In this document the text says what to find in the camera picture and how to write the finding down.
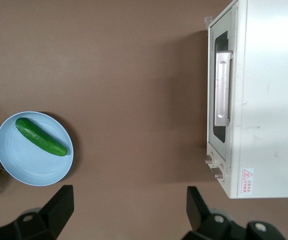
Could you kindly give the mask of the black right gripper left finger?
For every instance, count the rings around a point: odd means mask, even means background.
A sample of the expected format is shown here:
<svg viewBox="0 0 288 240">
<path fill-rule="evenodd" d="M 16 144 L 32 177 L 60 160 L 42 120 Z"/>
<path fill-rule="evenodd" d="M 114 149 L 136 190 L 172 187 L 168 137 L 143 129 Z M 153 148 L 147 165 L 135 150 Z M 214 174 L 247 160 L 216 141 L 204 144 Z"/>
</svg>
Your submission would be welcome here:
<svg viewBox="0 0 288 240">
<path fill-rule="evenodd" d="M 64 185 L 39 211 L 24 213 L 0 227 L 0 240 L 55 240 L 73 212 L 73 186 Z"/>
</svg>

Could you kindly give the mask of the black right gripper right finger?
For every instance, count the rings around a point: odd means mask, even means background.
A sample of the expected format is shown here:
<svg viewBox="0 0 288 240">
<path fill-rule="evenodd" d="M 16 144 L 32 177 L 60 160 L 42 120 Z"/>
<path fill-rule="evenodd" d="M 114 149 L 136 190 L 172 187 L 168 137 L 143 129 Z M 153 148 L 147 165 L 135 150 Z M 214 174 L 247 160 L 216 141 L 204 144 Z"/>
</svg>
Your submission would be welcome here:
<svg viewBox="0 0 288 240">
<path fill-rule="evenodd" d="M 192 230 L 184 240 L 282 240 L 284 236 L 270 223 L 250 221 L 238 225 L 224 210 L 208 208 L 195 186 L 187 187 L 186 213 Z"/>
</svg>

